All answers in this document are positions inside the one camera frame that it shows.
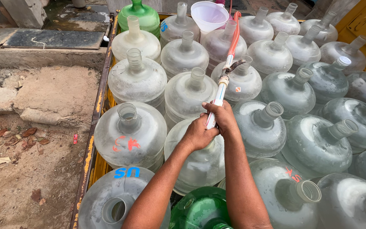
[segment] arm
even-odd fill
[[[244,143],[230,104],[203,103],[216,115],[225,146],[225,187],[228,214],[234,228],[272,228],[268,212],[252,178]]]
[[[206,147],[219,135],[217,128],[207,130],[208,115],[194,120],[170,157],[152,177],[138,196],[126,217],[122,229],[158,229],[162,224],[170,195],[187,157]]]

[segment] person's hand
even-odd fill
[[[215,136],[220,134],[216,127],[207,130],[207,117],[207,114],[202,115],[200,118],[191,122],[186,130],[186,133],[179,142],[179,144],[184,144],[186,147],[189,147],[190,153],[203,149],[208,144],[210,144],[211,140]]]
[[[231,131],[239,133],[240,130],[238,129],[237,121],[234,118],[233,110],[227,101],[223,100],[222,106],[206,102],[203,102],[201,105],[207,110],[207,113],[213,112],[215,114],[218,129],[220,130],[220,134],[223,138],[225,138]]]

